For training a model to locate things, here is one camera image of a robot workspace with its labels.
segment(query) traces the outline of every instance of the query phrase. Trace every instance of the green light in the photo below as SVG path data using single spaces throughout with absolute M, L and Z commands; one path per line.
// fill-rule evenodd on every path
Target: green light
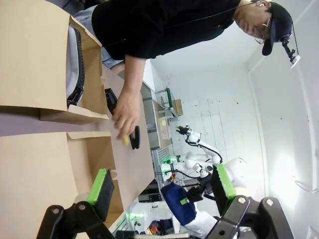
M 130 218 L 143 218 L 143 213 L 131 213 Z
M 163 163 L 173 163 L 175 162 L 176 158 L 166 158 L 163 160 Z

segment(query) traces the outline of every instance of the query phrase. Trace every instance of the cardboard box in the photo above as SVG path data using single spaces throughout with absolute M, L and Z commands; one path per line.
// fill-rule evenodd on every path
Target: cardboard box
M 47 207 L 70 207 L 91 190 L 98 169 L 115 169 L 109 132 L 5 136 L 0 152 L 0 238 L 36 238 Z M 111 175 L 108 226 L 124 211 L 116 173 Z
M 0 3 L 0 106 L 41 109 L 41 120 L 89 123 L 108 119 L 101 82 L 101 43 L 77 20 L 43 1 Z M 81 33 L 84 94 L 66 105 L 68 25 Z
M 183 108 L 181 106 L 181 100 L 175 100 L 175 104 L 176 104 L 176 113 L 178 116 L 182 116 L 183 115 Z

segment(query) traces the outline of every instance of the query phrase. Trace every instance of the green gripper pad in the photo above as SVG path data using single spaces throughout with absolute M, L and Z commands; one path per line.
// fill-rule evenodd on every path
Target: green gripper pad
M 223 164 L 213 165 L 211 188 L 216 199 L 218 211 L 220 215 L 223 215 L 229 204 L 236 197 L 235 188 Z
M 106 220 L 114 190 L 110 170 L 100 169 L 87 199 L 102 221 Z

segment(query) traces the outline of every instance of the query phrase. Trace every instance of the man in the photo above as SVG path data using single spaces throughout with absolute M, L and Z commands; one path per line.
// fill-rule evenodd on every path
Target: man
M 125 61 L 125 83 L 113 116 L 118 138 L 133 132 L 139 119 L 146 59 L 212 40 L 233 21 L 269 55 L 274 42 L 292 29 L 289 13 L 265 0 L 110 0 L 75 17 L 104 46 L 103 64 L 119 71 Z

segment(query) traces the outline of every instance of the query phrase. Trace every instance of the gray bag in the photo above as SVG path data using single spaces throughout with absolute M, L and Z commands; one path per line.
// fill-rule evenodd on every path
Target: gray bag
M 66 102 L 68 107 L 76 106 L 82 99 L 84 78 L 81 34 L 77 29 L 69 26 L 66 47 Z

